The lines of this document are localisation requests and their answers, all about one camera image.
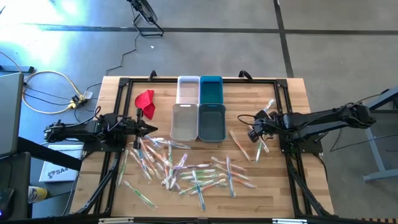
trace yellow cable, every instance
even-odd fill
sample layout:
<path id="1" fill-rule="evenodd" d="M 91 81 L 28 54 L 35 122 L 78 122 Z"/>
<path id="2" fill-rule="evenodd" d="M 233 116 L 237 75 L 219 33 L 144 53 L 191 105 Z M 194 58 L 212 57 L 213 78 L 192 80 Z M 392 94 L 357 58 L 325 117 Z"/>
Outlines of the yellow cable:
<path id="1" fill-rule="evenodd" d="M 0 54 L 4 55 L 4 56 L 5 56 L 6 58 L 8 58 L 12 63 L 14 63 L 14 65 L 18 68 L 19 73 L 22 73 L 21 68 L 19 68 L 18 64 L 15 63 L 15 61 L 13 61 L 13 59 L 11 59 L 10 57 L 8 57 L 8 56 L 7 56 L 5 53 L 3 53 L 3 52 L 0 52 Z M 68 80 L 68 82 L 72 85 L 72 87 L 75 89 L 75 91 L 77 92 L 77 94 L 79 95 L 80 101 L 84 99 L 84 95 L 82 95 L 82 94 L 77 90 L 75 84 L 73 84 L 73 82 L 72 82 L 66 75 L 64 75 L 64 74 L 62 74 L 62 73 L 60 73 L 60 72 L 55 72 L 55 71 L 41 71 L 41 72 L 35 72 L 35 73 L 29 75 L 28 77 L 26 77 L 26 78 L 24 79 L 24 81 L 27 83 L 33 76 L 38 75 L 38 74 L 42 74 L 42 73 L 55 73 L 55 74 L 57 74 L 57 75 L 61 75 L 63 78 L 66 78 L 66 79 Z M 67 109 L 69 109 L 69 108 L 74 108 L 74 107 L 76 107 L 76 104 L 73 103 L 73 102 L 71 101 L 71 103 L 70 103 L 65 109 L 63 109 L 63 110 L 61 110 L 61 111 L 56 111 L 56 112 L 45 112 L 45 111 L 40 111 L 40 110 L 37 110 L 37 109 L 33 108 L 31 105 L 29 105 L 29 104 L 26 102 L 26 100 L 25 100 L 25 94 L 24 94 L 24 93 L 25 93 L 25 89 L 22 90 L 22 101 L 25 103 L 25 105 L 26 105 L 28 108 L 30 108 L 31 110 L 36 111 L 36 112 L 38 112 L 38 113 L 43 113 L 43 114 L 58 114 L 58 113 L 65 112 L 65 111 L 66 111 Z"/>

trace gray floor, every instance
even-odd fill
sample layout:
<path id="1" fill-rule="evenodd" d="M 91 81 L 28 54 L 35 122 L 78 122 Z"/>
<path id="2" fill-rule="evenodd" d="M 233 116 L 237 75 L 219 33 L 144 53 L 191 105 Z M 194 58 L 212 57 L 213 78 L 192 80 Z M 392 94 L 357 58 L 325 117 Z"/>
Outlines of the gray floor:
<path id="1" fill-rule="evenodd" d="M 67 74 L 80 91 L 99 83 L 106 70 L 119 65 L 121 55 L 134 48 L 135 32 L 46 32 L 35 26 L 18 25 L 33 22 L 131 27 L 131 9 L 125 0 L 17 2 L 10 1 L 0 15 L 0 50 L 20 65 Z M 277 29 L 272 0 L 149 2 L 164 27 Z M 280 5 L 287 29 L 398 29 L 395 10 L 398 2 L 394 0 L 280 0 Z M 294 77 L 304 78 L 313 111 L 341 106 L 398 83 L 396 35 L 290 34 L 287 43 Z M 162 76 L 236 76 L 245 69 L 254 77 L 286 77 L 281 50 L 279 34 L 172 32 L 163 38 L 138 38 L 137 51 L 126 55 L 123 68 L 109 75 L 148 75 L 156 70 Z M 0 58 L 0 63 L 9 62 Z M 35 77 L 30 84 L 56 95 L 75 94 L 65 80 L 55 75 Z M 33 99 L 29 102 L 47 111 L 62 108 Z M 77 113 L 80 119 L 90 115 L 85 110 Z M 57 119 L 76 122 L 73 111 L 43 115 L 22 105 L 20 136 L 42 143 L 41 130 Z M 377 171 L 369 146 L 362 144 L 327 153 L 336 135 L 336 131 L 332 132 L 322 141 L 336 214 L 353 218 L 395 217 L 398 177 L 365 184 L 362 175 Z M 337 147 L 364 138 L 362 130 L 344 129 Z M 385 156 L 390 158 L 388 166 L 397 168 L 398 154 Z M 41 167 L 41 161 L 32 161 L 32 183 L 37 183 Z M 69 188 L 70 184 L 46 187 L 56 192 Z M 35 204 L 34 217 L 60 215 L 66 199 L 62 195 Z"/>

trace teal plastic bin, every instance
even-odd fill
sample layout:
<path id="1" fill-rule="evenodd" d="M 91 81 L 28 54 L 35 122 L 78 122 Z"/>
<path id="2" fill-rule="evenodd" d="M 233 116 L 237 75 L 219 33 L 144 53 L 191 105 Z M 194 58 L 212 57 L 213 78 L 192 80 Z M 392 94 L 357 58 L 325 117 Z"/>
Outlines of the teal plastic bin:
<path id="1" fill-rule="evenodd" d="M 222 77 L 200 77 L 200 104 L 205 103 L 224 103 Z"/>
<path id="2" fill-rule="evenodd" d="M 226 138 L 225 106 L 203 104 L 199 106 L 198 136 L 204 142 L 220 142 Z"/>

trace wooden table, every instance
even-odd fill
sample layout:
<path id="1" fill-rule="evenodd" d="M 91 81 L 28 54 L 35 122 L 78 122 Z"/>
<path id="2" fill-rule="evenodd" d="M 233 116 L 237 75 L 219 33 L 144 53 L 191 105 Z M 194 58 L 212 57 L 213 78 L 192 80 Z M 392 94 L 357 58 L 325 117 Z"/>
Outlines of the wooden table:
<path id="1" fill-rule="evenodd" d="M 104 77 L 99 93 L 98 105 L 102 107 L 101 114 L 113 112 L 114 101 L 120 77 Z M 294 112 L 309 113 L 307 94 L 304 81 L 301 78 L 288 78 L 289 93 Z M 155 115 L 152 120 L 145 119 L 148 124 L 159 128 L 151 136 L 170 139 L 170 123 L 172 118 L 172 105 L 175 103 L 177 93 L 176 83 L 135 83 L 132 88 L 132 97 L 129 115 L 135 118 L 136 107 L 134 99 L 146 90 L 154 90 Z M 116 189 L 112 209 L 113 217 L 229 217 L 229 218 L 270 218 L 293 217 L 292 199 L 290 196 L 289 181 L 285 157 L 280 153 L 279 140 L 268 140 L 270 153 L 264 151 L 259 163 L 254 162 L 257 144 L 252 143 L 247 137 L 248 127 L 240 123 L 236 117 L 239 114 L 256 114 L 274 98 L 274 89 L 268 84 L 224 84 L 224 105 L 226 107 L 227 133 L 233 130 L 240 143 L 251 156 L 248 162 L 231 136 L 218 144 L 208 144 L 197 140 L 188 143 L 191 150 L 173 149 L 174 163 L 177 163 L 184 153 L 188 154 L 186 164 L 202 164 L 211 162 L 210 157 L 215 156 L 225 159 L 226 155 L 232 159 L 233 164 L 245 167 L 256 189 L 249 189 L 234 183 L 236 198 L 229 197 L 229 188 L 214 187 L 203 193 L 206 211 L 201 211 L 197 196 L 180 196 L 176 192 L 169 192 L 160 185 L 160 180 L 148 183 L 134 159 L 128 157 L 124 180 L 139 189 L 146 197 L 158 207 L 156 211 L 149 210 L 126 186 Z M 77 211 L 89 199 L 100 179 L 101 166 L 104 153 L 96 152 L 86 158 L 81 167 L 80 176 L 73 198 L 71 212 Z M 333 213 L 328 184 L 321 162 L 312 154 L 303 155 L 303 164 L 307 185 L 317 200 L 324 208 Z M 184 181 L 179 181 L 183 189 L 189 186 Z M 304 210 L 302 193 L 297 186 L 300 207 Z M 106 204 L 108 187 L 105 189 L 103 206 Z"/>

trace red rag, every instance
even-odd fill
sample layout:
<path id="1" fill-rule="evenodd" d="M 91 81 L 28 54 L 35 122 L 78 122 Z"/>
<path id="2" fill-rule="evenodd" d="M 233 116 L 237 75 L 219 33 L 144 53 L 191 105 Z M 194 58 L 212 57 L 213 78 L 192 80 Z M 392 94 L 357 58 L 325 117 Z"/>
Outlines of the red rag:
<path id="1" fill-rule="evenodd" d="M 136 98 L 136 107 L 141 108 L 144 111 L 144 115 L 148 119 L 152 119 L 155 113 L 155 105 L 153 102 L 154 91 L 147 90 L 141 93 Z"/>

